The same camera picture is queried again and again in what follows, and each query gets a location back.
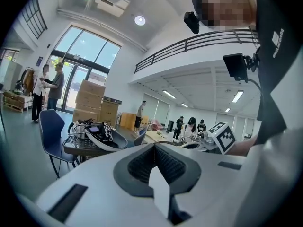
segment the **gray shirt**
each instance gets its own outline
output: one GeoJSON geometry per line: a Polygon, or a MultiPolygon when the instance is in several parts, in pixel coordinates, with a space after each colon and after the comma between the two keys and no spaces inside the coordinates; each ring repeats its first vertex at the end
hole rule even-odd
{"type": "Polygon", "coordinates": [[[143,111],[143,104],[140,105],[139,109],[138,109],[138,113],[137,113],[137,117],[142,118],[142,111],[143,111]]]}
{"type": "Polygon", "coordinates": [[[58,88],[51,88],[49,90],[48,97],[53,99],[60,99],[64,85],[64,73],[63,72],[57,73],[52,81],[49,80],[45,80],[45,81],[51,83],[52,85],[58,86],[58,88]]]}

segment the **wooden pallet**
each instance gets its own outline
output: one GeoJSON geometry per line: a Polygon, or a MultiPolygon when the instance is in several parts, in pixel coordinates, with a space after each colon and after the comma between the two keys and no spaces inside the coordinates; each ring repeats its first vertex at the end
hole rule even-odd
{"type": "Polygon", "coordinates": [[[4,106],[12,109],[12,110],[15,110],[15,111],[18,111],[18,112],[23,112],[24,110],[28,110],[31,106],[28,106],[26,108],[20,108],[20,107],[17,107],[15,105],[12,105],[12,104],[8,104],[8,103],[5,103],[4,102],[4,106]]]}

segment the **ceiling light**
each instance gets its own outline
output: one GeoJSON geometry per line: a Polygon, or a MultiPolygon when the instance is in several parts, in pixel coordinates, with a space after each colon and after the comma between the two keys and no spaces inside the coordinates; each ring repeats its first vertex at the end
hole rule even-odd
{"type": "Polygon", "coordinates": [[[144,25],[145,24],[145,18],[143,16],[137,16],[134,18],[134,22],[137,24],[137,25],[144,25]]]}
{"type": "Polygon", "coordinates": [[[163,90],[163,92],[164,92],[164,93],[166,93],[168,96],[170,96],[170,97],[172,97],[172,98],[176,99],[176,97],[175,97],[175,96],[173,96],[172,94],[170,94],[168,91],[163,90]]]}
{"type": "Polygon", "coordinates": [[[238,90],[237,95],[235,96],[235,98],[233,99],[232,102],[236,103],[239,100],[239,98],[242,96],[243,93],[244,93],[243,90],[238,90]]]}

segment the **person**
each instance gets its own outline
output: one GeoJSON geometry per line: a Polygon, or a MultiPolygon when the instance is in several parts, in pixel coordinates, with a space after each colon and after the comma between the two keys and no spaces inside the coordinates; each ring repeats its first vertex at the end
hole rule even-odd
{"type": "Polygon", "coordinates": [[[262,123],[256,136],[236,142],[229,154],[245,156],[252,146],[264,144],[270,137],[286,129],[284,117],[288,115],[281,114],[276,104],[278,98],[273,98],[272,92],[301,55],[302,33],[294,9],[296,6],[284,1],[192,0],[198,19],[204,25],[220,29],[255,26],[258,33],[258,74],[261,86],[258,120],[262,123]]]}
{"type": "Polygon", "coordinates": [[[196,126],[196,119],[190,118],[187,125],[185,125],[181,131],[181,140],[186,143],[191,143],[197,138],[198,128],[196,126]]]}
{"type": "Polygon", "coordinates": [[[54,109],[57,111],[57,101],[61,98],[62,89],[64,85],[64,73],[62,69],[63,63],[59,62],[56,65],[57,74],[52,81],[46,78],[40,78],[41,81],[49,83],[48,85],[43,85],[43,88],[50,88],[48,94],[47,109],[54,109]]]}
{"type": "MultiPolygon", "coordinates": [[[[45,64],[43,66],[42,72],[38,75],[38,78],[46,78],[48,79],[49,65],[45,64]]],[[[42,109],[42,99],[45,95],[45,89],[43,88],[44,81],[37,80],[34,88],[34,99],[33,99],[33,107],[32,107],[32,121],[34,123],[38,123],[39,114],[42,109]]]]}
{"type": "Polygon", "coordinates": [[[134,132],[136,132],[136,133],[139,133],[140,124],[141,124],[141,120],[142,120],[142,112],[143,112],[143,108],[145,105],[146,105],[146,101],[143,101],[138,109],[136,121],[134,122],[134,132]]]}
{"type": "Polygon", "coordinates": [[[204,124],[204,119],[201,119],[200,123],[198,124],[198,136],[201,136],[204,138],[203,136],[203,132],[206,130],[206,126],[204,124]]]}
{"type": "Polygon", "coordinates": [[[183,116],[181,116],[179,119],[177,119],[177,121],[176,121],[176,128],[175,128],[175,132],[174,132],[174,138],[176,139],[176,140],[178,140],[179,139],[179,135],[180,135],[180,133],[181,133],[181,128],[182,128],[182,125],[183,125],[183,119],[184,119],[184,117],[183,116]]]}

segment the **black pants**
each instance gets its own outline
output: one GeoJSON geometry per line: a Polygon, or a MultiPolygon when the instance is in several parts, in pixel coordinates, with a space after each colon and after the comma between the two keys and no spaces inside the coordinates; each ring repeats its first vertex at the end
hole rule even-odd
{"type": "Polygon", "coordinates": [[[174,138],[175,138],[176,140],[179,139],[180,133],[181,133],[181,129],[175,130],[175,132],[174,132],[174,138]]]}
{"type": "Polygon", "coordinates": [[[39,96],[36,93],[34,93],[32,120],[37,120],[39,118],[39,114],[42,109],[42,98],[43,96],[39,96]]]}

